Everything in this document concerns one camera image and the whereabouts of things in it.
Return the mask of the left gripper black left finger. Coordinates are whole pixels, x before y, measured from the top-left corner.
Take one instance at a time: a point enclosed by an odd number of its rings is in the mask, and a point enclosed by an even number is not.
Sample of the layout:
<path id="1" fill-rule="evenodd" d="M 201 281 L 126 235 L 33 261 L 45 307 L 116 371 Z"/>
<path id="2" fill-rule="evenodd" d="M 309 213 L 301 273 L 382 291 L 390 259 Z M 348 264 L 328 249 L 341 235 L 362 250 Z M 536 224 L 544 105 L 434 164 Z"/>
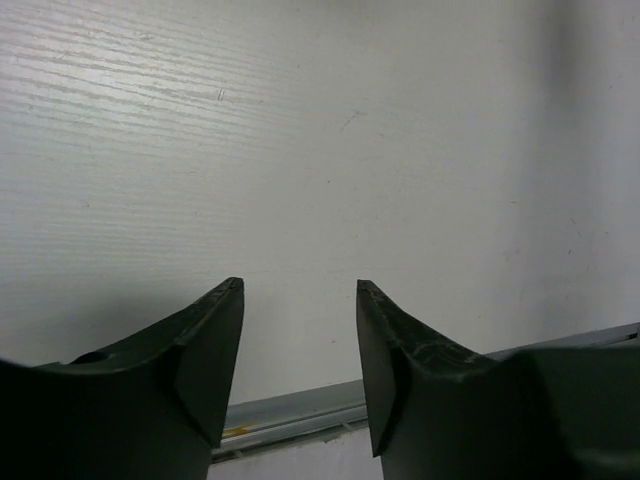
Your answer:
<path id="1" fill-rule="evenodd" d="M 244 315 L 231 277 L 71 363 L 1 364 L 5 479 L 203 479 L 229 404 Z"/>

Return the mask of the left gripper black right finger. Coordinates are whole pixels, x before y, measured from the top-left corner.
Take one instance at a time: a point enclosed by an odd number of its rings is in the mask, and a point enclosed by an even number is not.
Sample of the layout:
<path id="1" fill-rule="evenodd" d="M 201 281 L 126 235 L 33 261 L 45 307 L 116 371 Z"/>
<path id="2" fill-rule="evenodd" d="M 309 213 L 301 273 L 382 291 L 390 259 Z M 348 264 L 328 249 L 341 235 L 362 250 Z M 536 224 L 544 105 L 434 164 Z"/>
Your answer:
<path id="1" fill-rule="evenodd" d="M 357 284 L 373 455 L 387 479 L 635 479 L 639 350 L 476 353 Z"/>

